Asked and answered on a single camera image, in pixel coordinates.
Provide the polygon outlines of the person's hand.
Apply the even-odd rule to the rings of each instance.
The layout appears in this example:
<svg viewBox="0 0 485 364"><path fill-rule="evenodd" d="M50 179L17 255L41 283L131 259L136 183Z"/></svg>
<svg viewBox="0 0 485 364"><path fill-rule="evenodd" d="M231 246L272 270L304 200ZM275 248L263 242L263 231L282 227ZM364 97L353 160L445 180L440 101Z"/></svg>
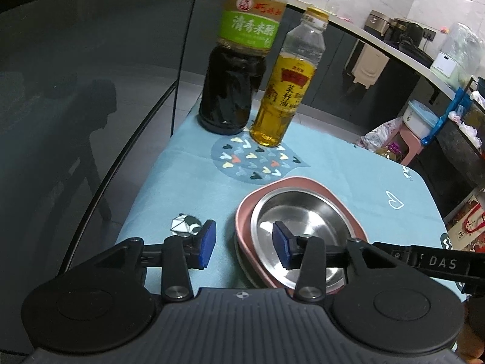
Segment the person's hand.
<svg viewBox="0 0 485 364"><path fill-rule="evenodd" d="M472 330L469 323L469 300L464 304L464 326L456 342L455 353L468 364L484 364L484 341Z"/></svg>

